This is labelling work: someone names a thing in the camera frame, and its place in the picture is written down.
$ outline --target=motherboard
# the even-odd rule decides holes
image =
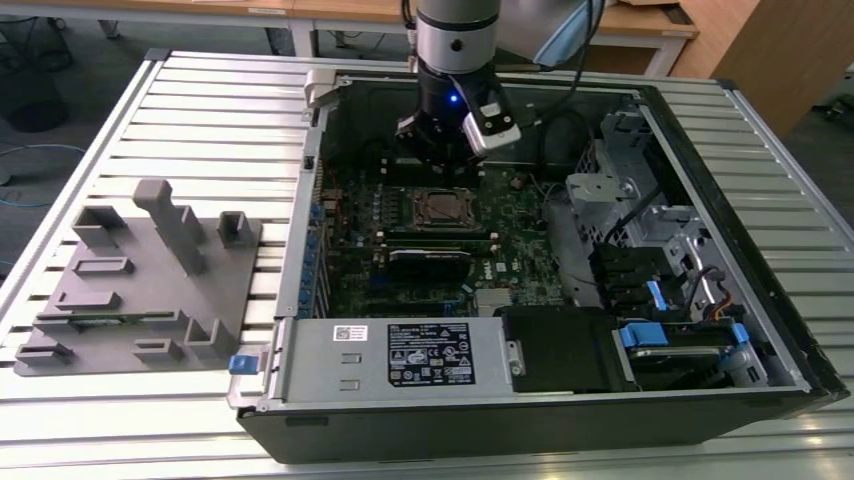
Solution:
[[[448,188],[329,169],[328,316],[492,316],[509,305],[562,305],[542,187],[506,166]]]

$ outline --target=table leg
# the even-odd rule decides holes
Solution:
[[[313,22],[305,18],[292,18],[289,21],[290,34],[293,35],[293,48],[297,57],[316,57],[316,31]]]
[[[672,70],[672,66],[676,63],[685,42],[687,40],[679,37],[664,39],[661,46],[655,50],[655,55],[643,75],[647,77],[665,77],[669,75],[669,70]]]

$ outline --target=barcode sticker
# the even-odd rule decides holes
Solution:
[[[366,342],[368,326],[366,325],[334,325],[334,342]]]
[[[288,12],[285,12],[280,8],[246,8],[246,10],[249,11],[249,13],[261,13],[264,15],[286,15],[288,14]]]

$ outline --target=aluminum slotted table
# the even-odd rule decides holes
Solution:
[[[386,62],[170,52],[146,60],[0,290],[0,478],[847,478],[854,400],[756,423],[697,446],[449,459],[276,464],[234,421],[225,371],[21,378],[14,352],[74,249],[81,205],[130,202],[139,177],[167,178],[197,216],[264,221],[240,340],[269,341],[301,144],[305,73],[401,71]],[[652,84],[740,216],[825,353],[854,388],[854,236],[740,93],[712,81],[594,75]],[[241,383],[257,393],[260,376]]]

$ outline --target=power supply label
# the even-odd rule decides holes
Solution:
[[[473,384],[468,324],[388,325],[388,383],[394,387]]]

